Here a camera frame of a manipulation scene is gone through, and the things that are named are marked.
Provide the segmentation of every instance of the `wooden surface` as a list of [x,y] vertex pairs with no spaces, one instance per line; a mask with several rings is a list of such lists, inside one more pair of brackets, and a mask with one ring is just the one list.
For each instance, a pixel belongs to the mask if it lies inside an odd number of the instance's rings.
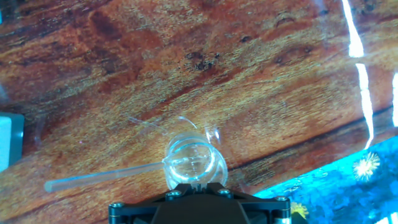
[[23,158],[0,173],[1,223],[107,223],[107,204],[167,190],[162,170],[46,193],[46,180],[160,161],[190,119],[253,194],[362,150],[358,70],[375,139],[397,134],[398,1],[3,1],[0,111],[26,118]]

